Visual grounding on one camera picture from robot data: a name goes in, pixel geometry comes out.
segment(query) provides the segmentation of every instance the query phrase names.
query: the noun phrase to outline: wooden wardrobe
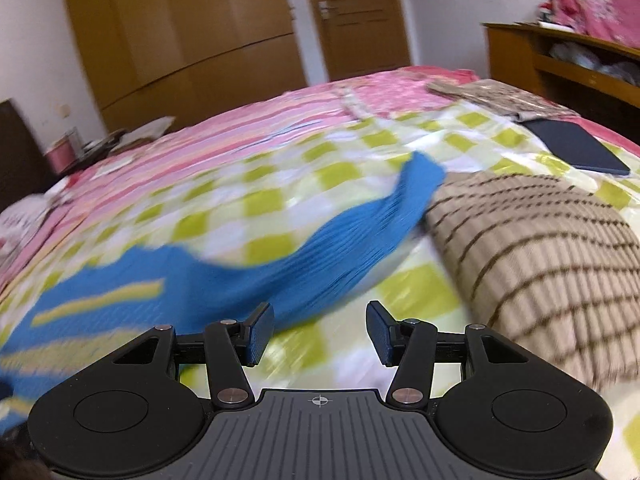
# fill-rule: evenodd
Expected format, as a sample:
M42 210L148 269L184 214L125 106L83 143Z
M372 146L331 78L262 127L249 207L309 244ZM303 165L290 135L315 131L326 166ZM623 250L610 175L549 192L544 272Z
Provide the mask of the wooden wardrobe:
M174 130L305 86L287 0L66 0L109 130Z

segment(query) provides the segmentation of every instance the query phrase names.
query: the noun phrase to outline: bed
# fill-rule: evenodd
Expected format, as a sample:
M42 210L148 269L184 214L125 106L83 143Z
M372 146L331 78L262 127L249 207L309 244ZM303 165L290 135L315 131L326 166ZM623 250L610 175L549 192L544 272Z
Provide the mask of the bed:
M528 130L467 102L425 92L436 78L457 83L469 71L411 67L325 84L248 105L108 159L79 175L73 200L59 206L0 276L0 340L43 291L85 266L103 266L132 246L182 245L207 261L247 266L291 254L323 223L391 192L412 151L447 171L492 170L560 176L615 206L640 234L640 148L606 128L574 119L631 169L628 178L571 168ZM114 171L108 165L121 164ZM468 314L430 238L416 230L324 316L274 336L259 367L259 392L275 388L378 388L394 373L380 365L364 307L380 300L397 319L417 317L461 332ZM148 327L4 348L0 368L24 377L62 378ZM457 365L437 365L431 395L460 380ZM208 396L202 367L181 381ZM640 474L640 384L604 392L614 434L599 471L610 479ZM34 399L0 402L5 427Z

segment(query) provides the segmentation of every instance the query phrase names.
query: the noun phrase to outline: gray ribbed plate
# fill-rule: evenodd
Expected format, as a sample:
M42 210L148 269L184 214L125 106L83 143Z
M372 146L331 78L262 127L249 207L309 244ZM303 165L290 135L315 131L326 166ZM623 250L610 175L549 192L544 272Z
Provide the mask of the gray ribbed plate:
M183 457L138 478L497 480L500 477L460 460L439 441L422 415L387 408L372 390L265 390L254 407L217 415L199 443Z

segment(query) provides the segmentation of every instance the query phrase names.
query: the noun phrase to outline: door handle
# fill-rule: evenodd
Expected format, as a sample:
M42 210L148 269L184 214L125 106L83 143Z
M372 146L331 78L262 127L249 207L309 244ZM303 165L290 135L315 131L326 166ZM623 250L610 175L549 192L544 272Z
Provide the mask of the door handle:
M331 18L331 11L337 9L337 7L331 6L328 1L324 0L322 2L318 2L318 9L320 9L320 16L322 16L322 19L328 20Z

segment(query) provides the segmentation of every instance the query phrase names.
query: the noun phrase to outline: wooden desk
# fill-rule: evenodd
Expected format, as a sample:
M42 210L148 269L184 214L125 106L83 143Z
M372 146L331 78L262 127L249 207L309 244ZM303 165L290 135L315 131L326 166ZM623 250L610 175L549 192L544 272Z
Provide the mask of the wooden desk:
M633 61L640 50L590 36L536 25L485 23L491 77L572 108L640 143L640 88L549 56L556 43L573 41L604 64Z

